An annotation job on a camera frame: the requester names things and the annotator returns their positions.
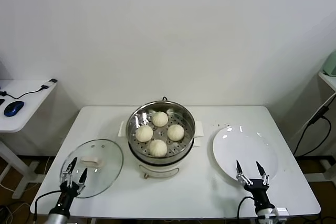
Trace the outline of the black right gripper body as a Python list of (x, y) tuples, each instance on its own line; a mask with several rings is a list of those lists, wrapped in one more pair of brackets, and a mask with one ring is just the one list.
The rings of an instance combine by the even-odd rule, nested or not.
[(271, 209), (272, 203), (267, 195), (269, 186), (264, 185), (262, 179), (252, 179), (251, 182), (252, 184), (245, 184), (244, 189), (252, 194), (255, 209)]

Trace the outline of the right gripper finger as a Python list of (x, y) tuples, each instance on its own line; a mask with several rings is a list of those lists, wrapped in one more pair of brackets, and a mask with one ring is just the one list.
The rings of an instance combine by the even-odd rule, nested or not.
[(236, 161), (236, 179), (242, 186), (251, 186), (253, 182), (243, 174), (239, 161)]
[(257, 162), (257, 168), (261, 175), (262, 184), (265, 186), (269, 186), (269, 175), (266, 174), (265, 169), (260, 165), (259, 162)]

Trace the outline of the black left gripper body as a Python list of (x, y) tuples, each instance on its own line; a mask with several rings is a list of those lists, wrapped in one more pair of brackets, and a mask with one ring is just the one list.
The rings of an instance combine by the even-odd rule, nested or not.
[(80, 195), (84, 188), (84, 183), (71, 183), (70, 186), (67, 183), (62, 183), (60, 185), (61, 194), (56, 203), (55, 212), (70, 212), (73, 200)]

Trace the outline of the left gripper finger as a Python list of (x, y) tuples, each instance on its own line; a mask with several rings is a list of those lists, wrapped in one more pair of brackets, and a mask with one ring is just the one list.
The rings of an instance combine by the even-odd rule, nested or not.
[(88, 172), (88, 168), (85, 168), (83, 173), (81, 174), (79, 180), (78, 180), (78, 190), (83, 190), (85, 187), (85, 181), (87, 179), (87, 172)]
[(66, 170), (62, 172), (61, 184), (66, 183), (66, 186), (72, 185), (72, 172), (76, 165), (77, 158), (75, 157), (67, 166)]

